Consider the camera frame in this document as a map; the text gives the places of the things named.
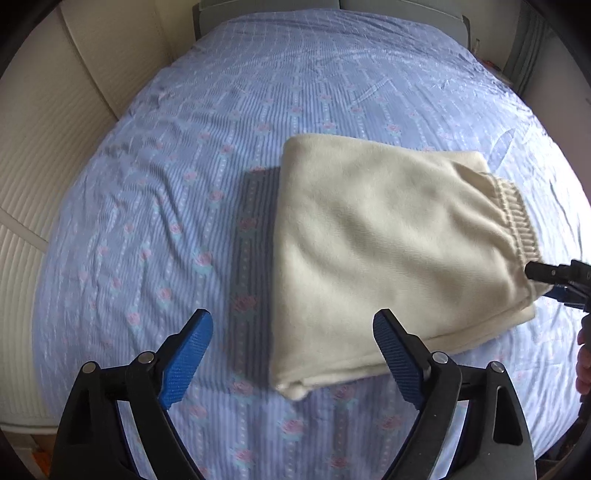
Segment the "person's right hand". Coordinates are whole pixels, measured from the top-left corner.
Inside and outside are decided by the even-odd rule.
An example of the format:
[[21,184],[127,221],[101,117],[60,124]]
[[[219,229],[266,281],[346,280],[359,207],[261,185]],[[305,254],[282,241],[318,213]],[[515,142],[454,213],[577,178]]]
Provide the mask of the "person's right hand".
[[576,389],[581,395],[587,396],[591,387],[590,315],[586,315],[582,320],[577,344],[579,351],[576,362]]

